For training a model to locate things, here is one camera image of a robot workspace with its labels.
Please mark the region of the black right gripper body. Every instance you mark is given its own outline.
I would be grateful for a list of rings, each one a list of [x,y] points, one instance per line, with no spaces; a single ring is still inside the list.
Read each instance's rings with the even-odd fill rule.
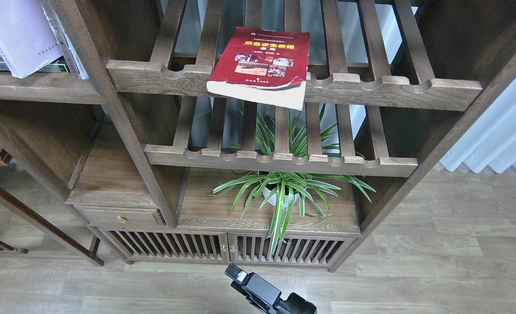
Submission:
[[[289,294],[286,300],[278,298],[267,314],[317,314],[316,305],[308,302],[298,294]]]

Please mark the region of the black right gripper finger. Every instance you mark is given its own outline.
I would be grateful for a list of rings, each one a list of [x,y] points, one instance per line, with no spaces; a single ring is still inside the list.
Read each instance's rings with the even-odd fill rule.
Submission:
[[[246,297],[246,300],[260,311],[277,311],[281,291],[256,273],[244,272],[234,263],[225,270],[232,279],[231,287]]]

